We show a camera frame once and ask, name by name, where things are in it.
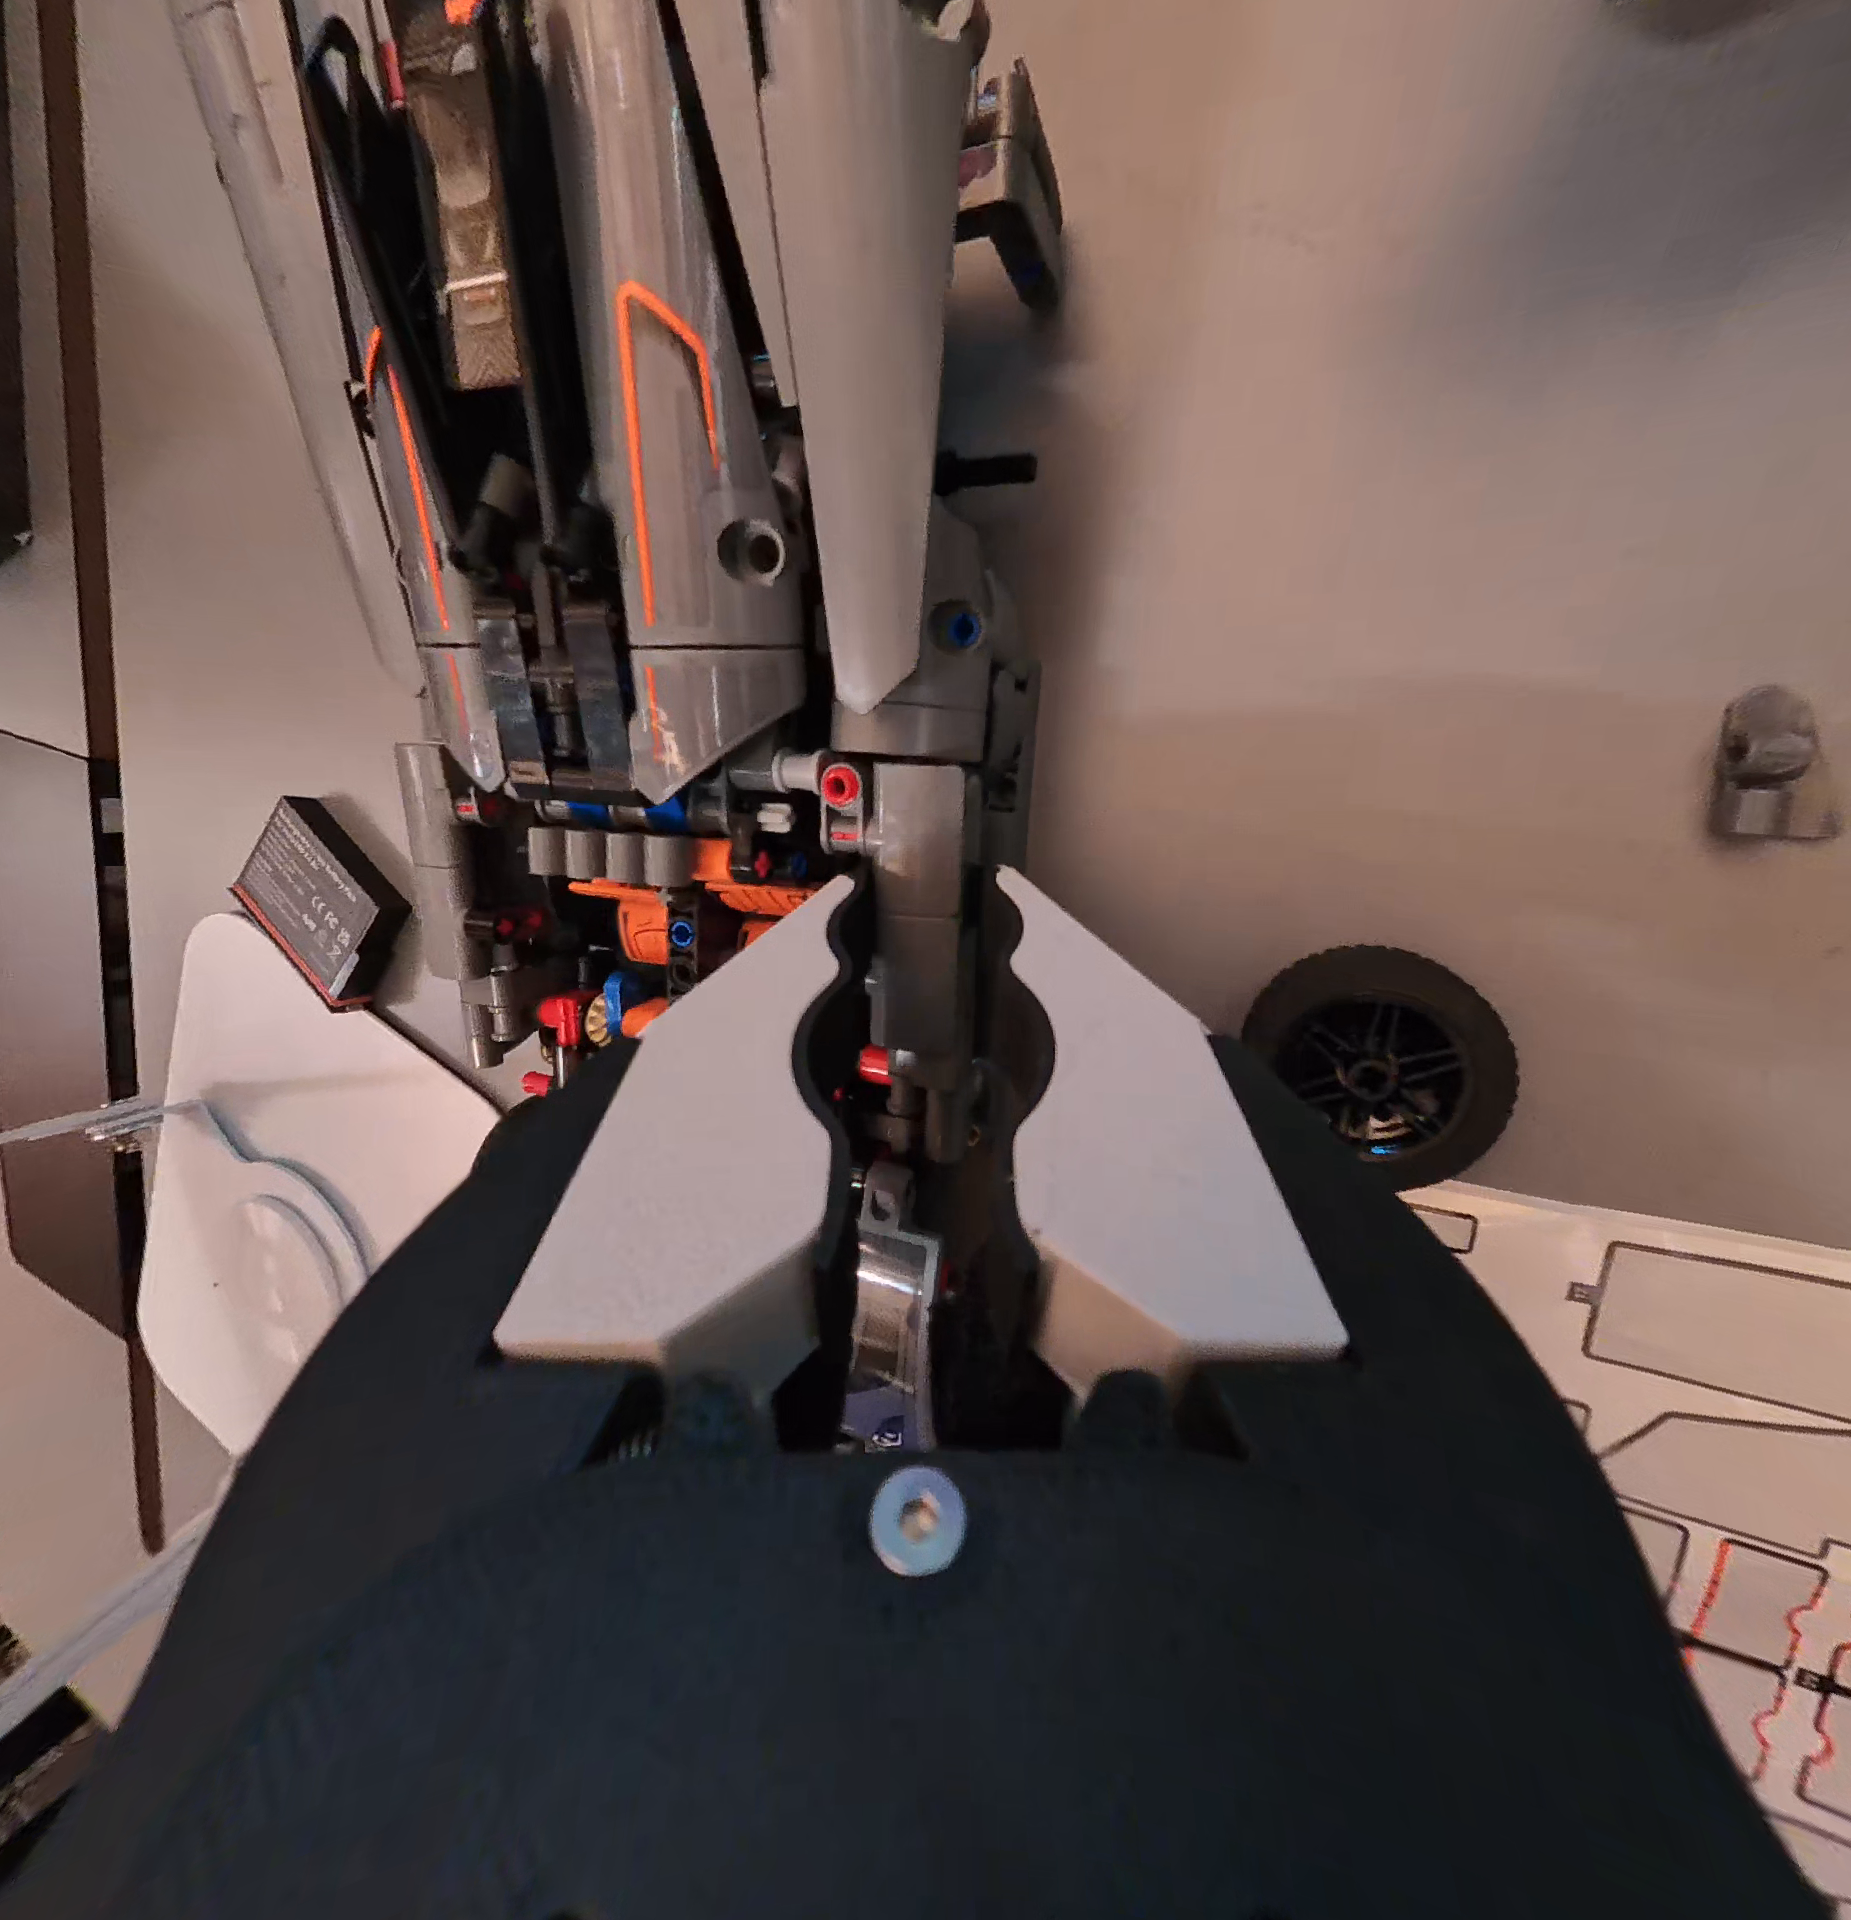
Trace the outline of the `white printed instruction sheet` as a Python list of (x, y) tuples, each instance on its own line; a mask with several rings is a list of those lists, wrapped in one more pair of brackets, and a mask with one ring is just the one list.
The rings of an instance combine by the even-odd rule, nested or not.
[(1406, 1201), (1603, 1462), (1733, 1765), (1851, 1918), (1851, 1249), (1469, 1183)]

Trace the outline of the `grey lego car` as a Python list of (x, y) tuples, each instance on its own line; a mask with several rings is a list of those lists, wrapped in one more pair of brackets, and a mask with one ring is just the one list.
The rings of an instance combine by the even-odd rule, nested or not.
[(168, 5), (372, 650), (415, 949), (471, 1084), (588, 1070), (841, 874), (823, 1444), (932, 1445), (1036, 671), (941, 444), (956, 253), (1061, 302), (986, 5)]

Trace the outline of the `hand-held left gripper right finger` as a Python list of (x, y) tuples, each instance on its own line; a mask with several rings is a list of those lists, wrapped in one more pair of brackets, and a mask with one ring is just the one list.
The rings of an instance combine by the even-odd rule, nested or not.
[(1026, 872), (1010, 957), (1052, 1032), (1011, 1145), (1045, 1305), (1033, 1351), (1074, 1393), (1214, 1359), (1337, 1359), (1331, 1303), (1213, 1033)]

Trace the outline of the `dark brown panel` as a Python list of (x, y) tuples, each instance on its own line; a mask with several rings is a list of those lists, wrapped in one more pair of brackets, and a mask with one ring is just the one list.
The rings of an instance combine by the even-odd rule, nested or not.
[[(0, 1133), (113, 1097), (94, 776), (0, 731)], [(82, 1133), (0, 1147), (14, 1259), (110, 1335), (127, 1334), (113, 1150)]]

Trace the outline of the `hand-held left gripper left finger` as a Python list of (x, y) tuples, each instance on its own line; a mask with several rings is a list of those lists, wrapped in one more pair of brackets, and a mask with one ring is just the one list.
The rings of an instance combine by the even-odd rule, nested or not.
[(794, 1043), (842, 979), (841, 874), (628, 1050), (608, 1111), (499, 1318), (515, 1359), (780, 1384), (817, 1348), (833, 1142)]

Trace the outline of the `large black lego wheel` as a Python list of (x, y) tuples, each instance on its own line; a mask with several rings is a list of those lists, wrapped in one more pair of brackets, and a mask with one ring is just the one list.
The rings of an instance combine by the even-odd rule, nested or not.
[(1396, 1192), (1465, 1176), (1519, 1105), (1507, 1022), (1406, 947), (1293, 960), (1253, 1000), (1240, 1043)]

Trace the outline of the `black rectangular battery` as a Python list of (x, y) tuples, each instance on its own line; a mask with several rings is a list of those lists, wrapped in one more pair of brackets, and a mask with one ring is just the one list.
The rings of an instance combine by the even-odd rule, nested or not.
[(371, 1007), (411, 901), (315, 798), (281, 798), (232, 899), (334, 1011)]

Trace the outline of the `white flat plastic plate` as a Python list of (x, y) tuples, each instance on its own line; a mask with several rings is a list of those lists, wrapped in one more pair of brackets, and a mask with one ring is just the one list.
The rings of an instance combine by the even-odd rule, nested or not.
[(371, 1011), (331, 1011), (248, 917), (201, 919), (154, 1129), (140, 1331), (232, 1456), (369, 1277), (470, 1173), (496, 1103)]

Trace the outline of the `grey lego bracket piece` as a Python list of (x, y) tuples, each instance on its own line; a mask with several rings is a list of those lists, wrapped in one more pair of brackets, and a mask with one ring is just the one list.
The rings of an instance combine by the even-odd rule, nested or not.
[(1801, 693), (1755, 686), (1723, 710), (1707, 832), (1716, 843), (1829, 843), (1842, 832), (1819, 720)]

